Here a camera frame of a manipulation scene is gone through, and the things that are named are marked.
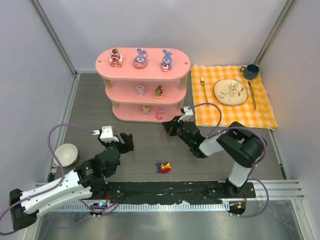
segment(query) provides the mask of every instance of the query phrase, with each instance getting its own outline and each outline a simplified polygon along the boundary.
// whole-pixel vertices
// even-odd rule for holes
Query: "toy figurine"
[[[137,69],[143,69],[148,65],[148,60],[147,57],[149,54],[147,54],[146,50],[141,51],[141,48],[137,48],[136,49],[138,52],[138,56],[136,56],[133,59],[133,65],[137,68]]]
[[[155,93],[154,97],[156,99],[162,99],[165,96],[165,91],[162,89],[162,86],[160,86],[160,85],[156,88],[154,93]]]
[[[121,68],[123,62],[124,62],[124,59],[123,59],[122,55],[119,54],[118,49],[117,48],[112,49],[111,57],[110,57],[111,67]]]
[[[163,49],[162,52],[164,53],[164,57],[162,58],[161,66],[162,71],[167,72],[168,70],[172,69],[172,52],[168,52],[166,49]]]
[[[146,86],[144,85],[137,85],[135,86],[135,89],[138,91],[139,95],[143,95],[146,93]]]
[[[165,164],[161,164],[159,162],[159,163],[156,163],[155,165],[158,168],[156,171],[157,174],[159,174],[159,173],[166,174],[166,173],[170,172],[170,170],[171,170],[171,164],[168,161]]]
[[[164,119],[165,118],[165,112],[159,109],[156,111],[155,118],[158,120]]]
[[[147,115],[149,113],[149,106],[148,105],[143,105],[142,112],[143,112],[143,114]]]

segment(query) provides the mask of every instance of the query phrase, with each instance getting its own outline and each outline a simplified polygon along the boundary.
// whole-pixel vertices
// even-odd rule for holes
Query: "fork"
[[[200,84],[203,87],[203,92],[204,92],[204,96],[205,96],[205,101],[208,103],[208,98],[207,98],[207,94],[206,94],[206,89],[205,89],[205,80],[203,77],[200,78]]]

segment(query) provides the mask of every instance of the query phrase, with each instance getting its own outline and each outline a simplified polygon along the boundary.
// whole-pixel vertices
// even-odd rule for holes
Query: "shelf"
[[[113,106],[112,111],[118,119],[126,122],[162,123],[171,121],[175,116],[181,115],[181,111],[177,105],[149,105],[149,107],[149,114],[143,114],[142,105],[132,104],[119,104],[118,107]],[[164,111],[164,119],[156,119],[156,112],[159,109]]]
[[[146,50],[149,56],[147,57],[147,66],[142,69],[134,67],[134,58],[138,55],[135,47],[118,47],[119,54],[123,56],[122,67],[112,67],[110,65],[109,49],[97,58],[95,68],[99,75],[107,80],[116,81],[150,81],[150,82],[172,82],[182,79],[190,70],[190,59],[182,51],[166,48],[172,52],[172,70],[163,72],[161,69],[161,61],[164,57],[162,48],[141,48]]]
[[[187,90],[180,90],[180,81],[172,82],[147,82],[147,81],[111,81],[112,88],[105,88],[108,98],[122,104],[150,104],[150,105],[173,105],[179,103],[186,96]],[[144,85],[146,92],[139,95],[136,85]],[[158,85],[164,90],[164,98],[157,99],[154,92]]]

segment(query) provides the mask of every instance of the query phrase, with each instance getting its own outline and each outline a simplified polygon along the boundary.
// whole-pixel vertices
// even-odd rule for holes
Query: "white wall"
[[[48,175],[47,134],[62,116],[72,75],[28,0],[0,2],[0,212],[9,192]],[[12,230],[10,213],[0,232]],[[0,239],[22,239],[23,231]]]
[[[320,1],[297,1],[260,64],[279,127],[284,169],[320,223]]]
[[[194,64],[252,63],[285,0],[39,0],[78,71],[114,47],[176,48]]]

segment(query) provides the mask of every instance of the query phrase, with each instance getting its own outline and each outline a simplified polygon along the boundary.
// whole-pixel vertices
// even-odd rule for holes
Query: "metal corner post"
[[[277,33],[279,32],[281,26],[285,22],[287,16],[290,13],[290,10],[295,5],[296,1],[297,0],[287,0],[286,3],[284,4],[284,6],[283,6],[278,18],[276,19],[274,25],[272,26],[271,31],[269,32],[266,40],[264,41],[263,46],[262,46],[258,56],[256,57],[256,59],[254,61],[255,65],[259,65],[260,64],[262,58],[264,57],[265,53],[267,52],[267,50],[271,46],[273,40],[277,36]]]
[[[38,14],[39,18],[41,19],[43,25],[45,26],[46,30],[48,31],[50,37],[52,38],[55,46],[57,47],[58,51],[60,52],[62,58],[64,59],[65,63],[67,64],[69,70],[71,71],[72,75],[74,77],[77,76],[77,71],[75,70],[73,64],[70,61],[70,58],[68,57],[64,47],[62,46],[54,28],[52,27],[45,11],[43,10],[41,4],[38,0],[29,0],[34,7],[36,13]]]

